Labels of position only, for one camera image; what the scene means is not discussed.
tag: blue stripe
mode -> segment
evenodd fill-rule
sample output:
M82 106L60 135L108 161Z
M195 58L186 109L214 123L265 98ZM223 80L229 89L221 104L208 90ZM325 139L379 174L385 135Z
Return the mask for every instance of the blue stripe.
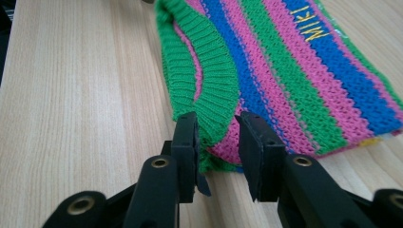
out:
M203 5L204 11L210 21L214 24L221 37L224 39L235 62L239 78L240 97L244 100L242 107L250 112L260 115L272 128L277 129L280 138L283 139L284 143L288 146L289 142L284 137L282 129L278 126L278 120L273 115L273 109L265 109L265 104L269 104L269 101L265 99L264 92L259 93L258 91L260 84L256 82L256 75L253 75L248 67L248 61L241 47L240 40L238 40L235 32L228 24L220 1L202 0L201 4Z
M240 167L240 166L235 167L235 170L236 170L238 173L244 173L244 172L243 172L243 168Z
M304 0L283 0L283 2L289 11L310 6ZM310 15L315 15L314 10L310 7L295 13L293 15L294 21L297 21L297 16L306 17L307 11L310 12ZM312 26L311 29L321 27L322 34L330 32L318 16L306 22L298 23L297 26L301 28L317 21L319 24ZM303 36L307 39L312 34L303 34ZM309 43L322 60L322 64L328 67L328 71L335 75L335 79L342 82L342 87L348 91L347 97L355 102L354 107L361 110L361 118L368 120L368 128L375 135L388 133L400 128L402 123L395 117L394 110L389 108L387 102L380 97L379 91L374 88L374 83L350 63L350 60L343 55L343 52L333 39L333 35L329 34L311 40Z

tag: light wood surface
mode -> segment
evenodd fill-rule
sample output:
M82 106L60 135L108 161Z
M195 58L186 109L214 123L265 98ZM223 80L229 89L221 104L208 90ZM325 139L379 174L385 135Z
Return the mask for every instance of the light wood surface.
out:
M323 0L403 97L403 2ZM153 7L140 0L18 0L0 89L0 227L40 227L72 194L134 183L175 124ZM366 199L403 188L403 136L320 160ZM213 197L182 227L280 227L241 174L208 173Z

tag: knit fabric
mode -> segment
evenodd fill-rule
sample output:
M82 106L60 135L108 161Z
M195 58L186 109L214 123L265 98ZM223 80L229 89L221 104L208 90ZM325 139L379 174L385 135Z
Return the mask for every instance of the knit fabric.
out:
M173 118L196 111L201 171L240 165L242 111L289 153L375 143L402 127L402 102L317 0L159 0Z

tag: wooden table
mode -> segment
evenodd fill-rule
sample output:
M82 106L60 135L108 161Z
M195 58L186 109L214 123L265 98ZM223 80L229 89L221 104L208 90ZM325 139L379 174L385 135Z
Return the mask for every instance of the wooden table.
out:
M403 97L403 2L323 0ZM134 183L175 124L153 7L140 0L18 0L0 89L0 227L39 227L66 197ZM403 188L403 136L320 162L366 199ZM213 197L182 227L280 227L241 174L208 173Z

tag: pink stripe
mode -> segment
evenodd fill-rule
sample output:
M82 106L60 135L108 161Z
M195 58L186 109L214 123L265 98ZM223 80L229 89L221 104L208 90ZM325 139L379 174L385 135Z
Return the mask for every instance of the pink stripe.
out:
M346 45L343 43L343 41L339 37L338 33L335 31L335 28L333 28L332 24L329 22L327 17L317 7L314 0L307 0L307 2L309 2L312 9L315 11L316 15L319 16L320 20L325 23L326 27L332 33L334 41L337 43L338 48L341 51L343 51L344 56L346 56L350 60L350 62L355 67L358 68L359 71L363 72L369 80L373 81L374 88L376 88L379 91L380 97L382 99L385 99L385 101L388 103L388 107L390 107L392 110L394 110L394 112L396 113L396 118L400 121L403 121L403 111L400 110L399 105L389 94L388 90L383 85L383 83L379 80L379 78L376 75L374 75L369 69L367 69L365 66L363 66L362 63L358 59L356 59L356 57L353 55L353 53L346 47Z
M244 111L244 109L241 108L241 104L238 102L237 108L235 109L235 115L239 116L242 111ZM208 151L227 162L240 164L240 155L238 153L239 140L240 124L235 118L233 118L228 126L228 131L225 134L225 137L212 148L209 148Z
M199 13L205 15L204 8L200 0L186 0L186 3Z
M278 33L288 50L297 60L307 78L317 88L319 96L336 119L337 126L343 131L343 137L349 143L356 143L372 137L368 121L361 118L361 111L353 107L354 101L347 97L347 91L341 82L328 72L325 65L300 35L294 18L281 0L263 0L266 10L275 23Z
M174 30L178 33L178 35L181 37L182 41L187 45L187 48L189 49L190 55L192 55L193 58L193 63L195 65L196 69L196 92L194 96L194 101L196 102L199 99L199 96L202 93L202 67L201 63L199 62L199 58L196 54L195 49L193 49L192 44L190 43L190 40L186 37L186 35L183 33L181 28L179 28L178 24L174 22Z
M278 119L278 126L282 129L284 137L289 141L289 149L298 153L314 154L315 149L300 127L293 110L278 86L270 67L267 65L266 58L257 39L242 16L240 5L234 0L222 0L221 2L227 21L229 21L238 38L244 43L244 51L248 53L248 65L257 75L257 81L261 86L260 89L264 91L266 98L274 109L274 115Z

